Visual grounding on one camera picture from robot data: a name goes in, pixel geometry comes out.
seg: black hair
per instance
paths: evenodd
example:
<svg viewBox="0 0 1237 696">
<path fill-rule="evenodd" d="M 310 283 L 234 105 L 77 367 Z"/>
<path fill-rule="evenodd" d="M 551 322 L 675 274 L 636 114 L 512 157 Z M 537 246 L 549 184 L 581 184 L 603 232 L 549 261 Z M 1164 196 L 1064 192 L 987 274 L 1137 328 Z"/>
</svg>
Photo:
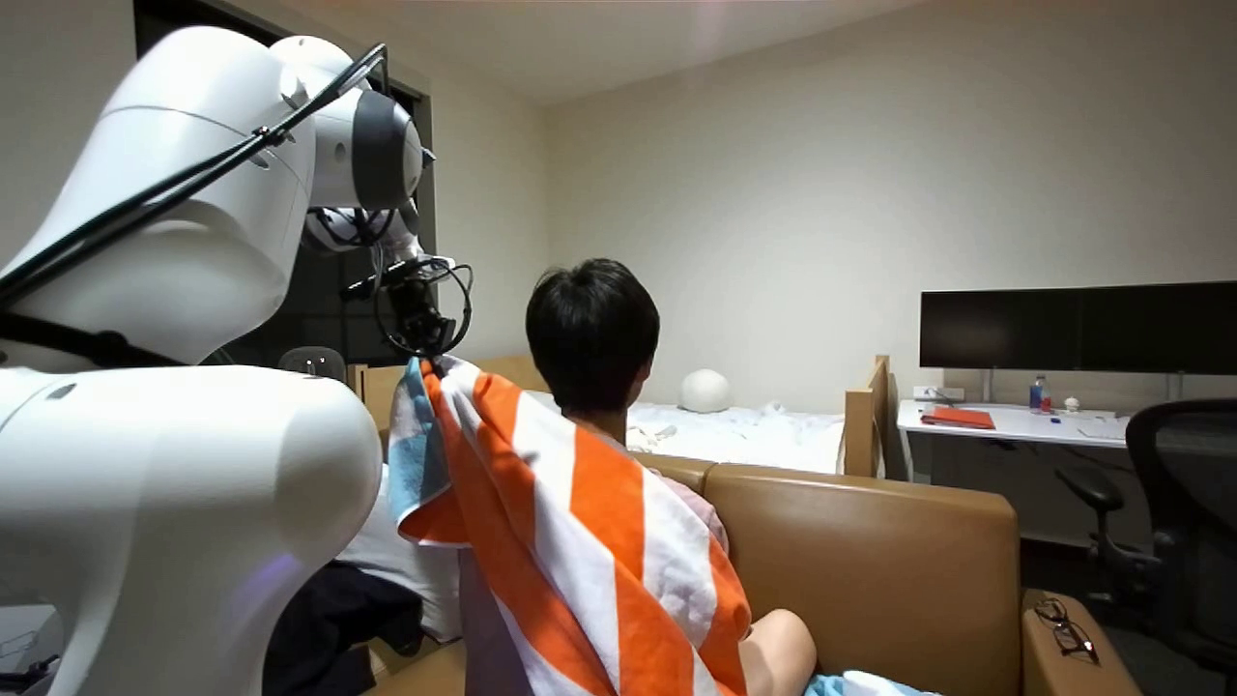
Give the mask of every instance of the black hair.
<svg viewBox="0 0 1237 696">
<path fill-rule="evenodd" d="M 652 367 L 661 313 L 617 260 L 549 270 L 525 309 L 533 365 L 563 414 L 626 410 Z"/>
</svg>

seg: black chair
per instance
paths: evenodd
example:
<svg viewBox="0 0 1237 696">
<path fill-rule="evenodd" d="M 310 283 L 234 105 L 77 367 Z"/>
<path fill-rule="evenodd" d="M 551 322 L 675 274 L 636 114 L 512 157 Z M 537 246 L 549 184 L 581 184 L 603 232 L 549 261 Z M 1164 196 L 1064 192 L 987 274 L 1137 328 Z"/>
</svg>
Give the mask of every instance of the black chair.
<svg viewBox="0 0 1237 696">
<path fill-rule="evenodd" d="M 1110 537 L 1124 505 L 1100 473 L 1057 466 L 1097 515 L 1094 554 L 1105 624 L 1127 624 L 1199 664 L 1226 674 L 1237 696 L 1237 399 L 1164 403 L 1127 416 L 1127 459 L 1149 495 L 1152 549 Z"/>
</svg>

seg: orange and white striped shirt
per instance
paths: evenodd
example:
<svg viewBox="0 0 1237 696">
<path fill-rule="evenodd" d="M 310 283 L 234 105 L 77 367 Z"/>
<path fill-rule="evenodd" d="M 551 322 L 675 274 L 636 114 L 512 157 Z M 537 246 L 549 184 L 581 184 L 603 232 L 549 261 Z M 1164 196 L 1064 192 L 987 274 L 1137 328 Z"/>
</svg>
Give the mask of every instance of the orange and white striped shirt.
<svg viewBox="0 0 1237 696">
<path fill-rule="evenodd" d="M 463 359 L 402 389 L 399 530 L 470 549 L 533 693 L 743 693 L 739 572 L 668 481 Z"/>
</svg>

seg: white desk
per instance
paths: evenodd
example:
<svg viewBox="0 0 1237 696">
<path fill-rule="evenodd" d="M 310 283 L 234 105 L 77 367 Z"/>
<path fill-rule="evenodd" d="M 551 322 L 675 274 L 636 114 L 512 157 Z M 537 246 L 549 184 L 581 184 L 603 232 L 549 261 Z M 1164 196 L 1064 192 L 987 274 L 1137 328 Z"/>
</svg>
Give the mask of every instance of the white desk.
<svg viewBox="0 0 1237 696">
<path fill-rule="evenodd" d="M 900 432 L 900 456 L 903 474 L 916 474 L 913 456 L 913 432 L 929 438 L 976 438 L 976 439 L 1034 439 L 1034 443 L 1069 443 L 1069 448 L 1124 448 L 1124 425 L 1127 416 L 1115 416 L 1114 410 L 1032 410 L 1011 403 L 958 403 L 963 410 L 987 410 L 994 416 L 994 430 L 965 430 L 965 425 L 929 425 L 922 414 L 935 410 L 935 403 L 898 403 L 898 432 Z"/>
</svg>

